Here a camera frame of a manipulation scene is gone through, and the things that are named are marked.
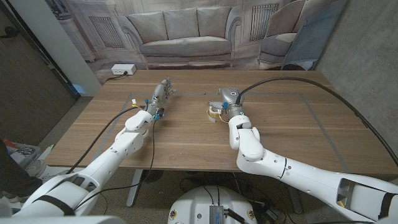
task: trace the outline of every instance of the person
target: person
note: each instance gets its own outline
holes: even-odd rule
[[[7,147],[0,138],[0,190],[11,203],[24,203],[44,182],[56,175],[40,177],[45,170],[43,160],[36,160],[23,169],[7,153]]]

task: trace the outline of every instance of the sofa backdrop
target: sofa backdrop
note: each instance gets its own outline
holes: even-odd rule
[[[114,63],[135,63],[138,69],[214,65],[268,69],[281,66],[285,58],[309,69],[345,4],[345,0],[46,2],[94,72]],[[308,21],[321,26],[305,27]],[[306,40],[315,41],[315,49]]]

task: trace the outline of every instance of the armchair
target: armchair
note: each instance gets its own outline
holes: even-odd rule
[[[261,42],[259,69],[288,63],[315,64],[344,8],[346,0],[298,0],[271,15]]]

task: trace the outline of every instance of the power outlet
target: power outlet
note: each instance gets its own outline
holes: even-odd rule
[[[123,75],[127,71],[128,75],[133,75],[137,68],[134,64],[115,64],[112,67],[113,75]]]

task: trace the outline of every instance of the white robotic arm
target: white robotic arm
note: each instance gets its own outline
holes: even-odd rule
[[[398,186],[363,175],[319,169],[264,149],[242,104],[235,104],[238,89],[221,88],[218,93],[229,119],[229,143],[232,149],[239,150],[236,163],[243,172],[278,179],[319,198],[350,220],[378,222],[384,217],[398,218]],[[210,102],[210,106],[218,105],[222,104]]]
[[[87,215],[96,203],[98,193],[122,161],[137,152],[148,134],[148,127],[163,115],[170,91],[167,78],[157,85],[145,110],[129,118],[115,142],[85,169],[52,178],[37,189],[14,217],[62,217]]]

